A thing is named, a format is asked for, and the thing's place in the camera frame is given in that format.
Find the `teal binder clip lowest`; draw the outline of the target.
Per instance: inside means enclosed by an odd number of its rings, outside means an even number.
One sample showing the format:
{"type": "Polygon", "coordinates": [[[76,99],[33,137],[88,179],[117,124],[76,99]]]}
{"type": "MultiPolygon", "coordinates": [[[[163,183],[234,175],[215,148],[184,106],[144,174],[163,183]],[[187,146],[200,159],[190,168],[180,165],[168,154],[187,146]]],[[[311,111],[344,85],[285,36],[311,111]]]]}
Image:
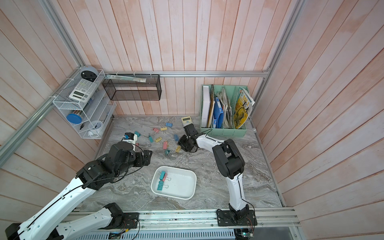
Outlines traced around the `teal binder clip lowest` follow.
{"type": "Polygon", "coordinates": [[[159,179],[160,179],[161,181],[165,181],[166,178],[167,178],[167,172],[162,171],[161,174],[160,174],[159,179]]]}

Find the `pink binder clip low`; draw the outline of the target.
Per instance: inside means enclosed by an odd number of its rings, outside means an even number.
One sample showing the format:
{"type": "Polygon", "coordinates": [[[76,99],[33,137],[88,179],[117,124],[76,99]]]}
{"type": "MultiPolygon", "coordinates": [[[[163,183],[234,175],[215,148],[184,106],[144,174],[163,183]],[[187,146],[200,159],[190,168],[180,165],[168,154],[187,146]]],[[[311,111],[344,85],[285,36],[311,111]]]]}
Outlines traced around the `pink binder clip low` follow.
{"type": "Polygon", "coordinates": [[[161,175],[160,180],[162,182],[165,182],[165,181],[171,181],[172,179],[168,177],[168,173],[164,173],[163,175],[161,175]]]}

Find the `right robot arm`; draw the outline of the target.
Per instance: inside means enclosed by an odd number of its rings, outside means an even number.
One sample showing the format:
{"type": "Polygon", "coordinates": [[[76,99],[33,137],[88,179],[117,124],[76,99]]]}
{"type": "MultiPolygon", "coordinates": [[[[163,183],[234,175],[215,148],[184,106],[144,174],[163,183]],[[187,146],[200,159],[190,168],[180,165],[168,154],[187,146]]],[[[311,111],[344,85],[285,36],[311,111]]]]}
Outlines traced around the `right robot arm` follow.
{"type": "Polygon", "coordinates": [[[199,133],[194,124],[184,126],[184,130],[186,134],[179,139],[178,145],[185,152],[204,149],[213,153],[218,170],[227,181],[230,213],[237,221],[245,218],[250,212],[243,188],[245,161],[235,142],[231,139],[217,140],[208,134],[199,133]]]}

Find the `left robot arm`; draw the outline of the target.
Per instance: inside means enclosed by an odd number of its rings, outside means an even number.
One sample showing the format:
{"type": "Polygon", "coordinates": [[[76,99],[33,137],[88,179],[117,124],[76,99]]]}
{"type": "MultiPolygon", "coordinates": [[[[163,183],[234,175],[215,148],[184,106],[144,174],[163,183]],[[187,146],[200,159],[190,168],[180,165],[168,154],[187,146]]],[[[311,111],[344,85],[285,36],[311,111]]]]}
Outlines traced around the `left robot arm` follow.
{"type": "Polygon", "coordinates": [[[129,142],[112,145],[109,153],[87,163],[70,183],[45,207],[28,220],[9,225],[6,230],[8,240],[74,240],[94,230],[122,229],[136,227],[133,217],[129,217],[116,204],[105,205],[101,210],[63,223],[63,220],[81,202],[100,190],[105,184],[117,183],[130,174],[129,169],[141,169],[151,162],[153,152],[139,149],[129,142]]]}

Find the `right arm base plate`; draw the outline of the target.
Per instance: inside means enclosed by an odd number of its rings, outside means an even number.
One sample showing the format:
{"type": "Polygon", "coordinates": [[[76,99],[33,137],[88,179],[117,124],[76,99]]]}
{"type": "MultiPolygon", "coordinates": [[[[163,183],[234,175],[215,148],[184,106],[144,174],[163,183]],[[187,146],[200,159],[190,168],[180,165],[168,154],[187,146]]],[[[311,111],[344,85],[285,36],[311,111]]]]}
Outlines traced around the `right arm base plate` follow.
{"type": "Polygon", "coordinates": [[[255,211],[245,210],[236,213],[231,210],[216,210],[217,222],[219,227],[251,226],[258,225],[255,217],[255,211]]]}

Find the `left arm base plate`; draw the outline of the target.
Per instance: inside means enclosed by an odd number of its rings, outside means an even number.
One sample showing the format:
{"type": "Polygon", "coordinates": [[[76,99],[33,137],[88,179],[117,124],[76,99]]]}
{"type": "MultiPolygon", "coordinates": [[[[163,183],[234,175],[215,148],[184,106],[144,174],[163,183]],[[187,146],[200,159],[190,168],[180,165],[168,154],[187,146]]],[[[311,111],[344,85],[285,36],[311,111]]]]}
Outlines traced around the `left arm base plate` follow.
{"type": "Polygon", "coordinates": [[[103,229],[136,229],[138,227],[139,215],[139,213],[112,214],[112,221],[103,229]]]}

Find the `white storage tray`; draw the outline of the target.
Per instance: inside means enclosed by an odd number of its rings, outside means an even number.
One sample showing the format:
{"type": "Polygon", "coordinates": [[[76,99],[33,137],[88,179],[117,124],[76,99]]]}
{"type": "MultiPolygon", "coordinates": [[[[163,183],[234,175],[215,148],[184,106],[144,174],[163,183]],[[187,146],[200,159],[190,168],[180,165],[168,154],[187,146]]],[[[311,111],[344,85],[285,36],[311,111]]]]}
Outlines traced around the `white storage tray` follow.
{"type": "Polygon", "coordinates": [[[154,194],[175,198],[179,200],[190,200],[196,191],[197,184],[197,176],[193,171],[161,166],[157,168],[154,173],[151,190],[154,194]],[[169,186],[168,189],[163,189],[162,191],[157,190],[158,183],[160,181],[159,177],[162,171],[168,173],[168,177],[170,177],[171,181],[165,181],[165,184],[169,186]]]}

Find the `teal binder clip small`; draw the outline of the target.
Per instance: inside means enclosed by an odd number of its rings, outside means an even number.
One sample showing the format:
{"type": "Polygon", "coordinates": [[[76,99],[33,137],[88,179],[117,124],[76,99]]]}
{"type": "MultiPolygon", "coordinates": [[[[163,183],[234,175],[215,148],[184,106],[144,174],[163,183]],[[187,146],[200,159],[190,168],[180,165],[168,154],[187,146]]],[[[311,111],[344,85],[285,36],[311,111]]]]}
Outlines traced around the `teal binder clip small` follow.
{"type": "Polygon", "coordinates": [[[158,191],[162,191],[163,189],[168,189],[168,188],[169,188],[169,186],[166,185],[165,182],[159,181],[158,186],[157,186],[158,191]]]}

